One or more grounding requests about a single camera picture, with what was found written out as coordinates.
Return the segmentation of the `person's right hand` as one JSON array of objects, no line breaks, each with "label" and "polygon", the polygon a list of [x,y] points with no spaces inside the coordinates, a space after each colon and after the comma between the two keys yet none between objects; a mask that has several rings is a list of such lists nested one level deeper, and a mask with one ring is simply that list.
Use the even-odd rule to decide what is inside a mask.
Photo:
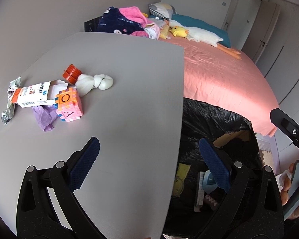
[{"label": "person's right hand", "polygon": [[291,187],[288,190],[288,202],[283,206],[284,220],[299,207],[299,160],[295,162],[292,173],[289,170],[282,172],[279,180],[281,186],[286,178],[290,179]]}]

